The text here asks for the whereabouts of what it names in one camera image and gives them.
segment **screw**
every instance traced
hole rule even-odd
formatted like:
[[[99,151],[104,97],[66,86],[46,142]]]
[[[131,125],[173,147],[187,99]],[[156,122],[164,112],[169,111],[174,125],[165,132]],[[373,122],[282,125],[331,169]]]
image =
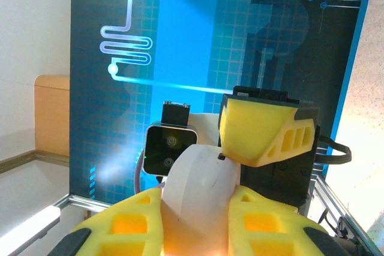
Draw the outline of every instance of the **screw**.
[[[225,160],[226,157],[224,156],[224,154],[220,153],[220,154],[217,156],[217,159]]]
[[[310,175],[307,169],[302,169],[302,170],[301,170],[301,174],[302,174],[303,176],[309,176],[309,175]]]
[[[282,171],[287,170],[288,166],[286,163],[279,163],[278,168]]]

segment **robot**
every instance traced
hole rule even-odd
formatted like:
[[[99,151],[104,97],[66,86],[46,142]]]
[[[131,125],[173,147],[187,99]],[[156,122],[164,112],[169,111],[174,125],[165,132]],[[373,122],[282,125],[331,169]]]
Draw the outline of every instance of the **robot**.
[[[166,180],[79,224],[49,256],[351,255],[299,213],[314,162],[351,160],[332,141],[344,155],[317,156],[318,108],[237,86],[223,96],[216,145],[199,144],[189,109],[164,103],[147,132],[138,171]]]

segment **small camera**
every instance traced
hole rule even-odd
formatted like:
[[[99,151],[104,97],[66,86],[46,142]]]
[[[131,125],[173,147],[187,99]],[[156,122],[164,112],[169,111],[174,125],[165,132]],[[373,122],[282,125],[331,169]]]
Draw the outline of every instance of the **small camera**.
[[[161,122],[147,130],[143,169],[156,176],[168,176],[173,163],[186,148],[197,143],[197,132],[188,126],[190,106],[165,102]]]

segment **rectangular hole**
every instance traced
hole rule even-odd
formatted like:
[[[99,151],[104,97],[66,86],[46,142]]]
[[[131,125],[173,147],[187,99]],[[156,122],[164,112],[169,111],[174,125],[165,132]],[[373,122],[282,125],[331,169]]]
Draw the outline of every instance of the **rectangular hole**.
[[[293,146],[293,138],[295,137],[295,130],[290,129],[288,130],[283,139],[283,145],[281,145],[281,151],[282,152],[288,152],[292,149]]]
[[[143,234],[148,232],[146,216],[139,213],[116,215],[112,220],[110,234]]]
[[[294,149],[300,148],[303,137],[304,137],[304,128],[297,129],[296,135],[295,135],[295,141],[293,142]]]
[[[245,93],[245,92],[238,92],[237,95],[238,96],[243,96],[243,97],[249,97],[250,96],[248,93]]]
[[[296,253],[293,242],[281,241],[251,241],[253,255],[255,256],[295,256]]]
[[[244,224],[247,231],[284,232],[279,219],[271,213],[246,213]]]
[[[149,196],[146,196],[139,201],[137,201],[137,204],[149,204],[151,202],[151,198]]]
[[[310,144],[311,136],[312,136],[312,129],[310,127],[305,127],[304,137],[302,139],[303,146]]]
[[[275,156],[275,153],[276,153],[276,146],[272,147],[272,149],[269,151],[267,156],[273,157],[273,156]]]
[[[242,202],[253,202],[254,200],[248,194],[244,194],[241,198],[241,201]]]
[[[97,256],[142,256],[145,242],[103,243]]]

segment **yellow foam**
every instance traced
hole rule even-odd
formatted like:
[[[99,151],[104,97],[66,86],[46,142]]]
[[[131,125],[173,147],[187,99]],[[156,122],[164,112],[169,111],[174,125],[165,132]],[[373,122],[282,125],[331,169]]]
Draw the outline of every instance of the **yellow foam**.
[[[228,256],[323,256],[303,230],[326,233],[319,224],[247,187],[236,187],[228,221]]]
[[[76,256],[160,256],[163,254],[161,188],[143,191],[79,224],[91,235]]]
[[[310,151],[314,122],[295,120],[297,110],[229,98],[220,120],[224,155],[241,164],[259,167]]]

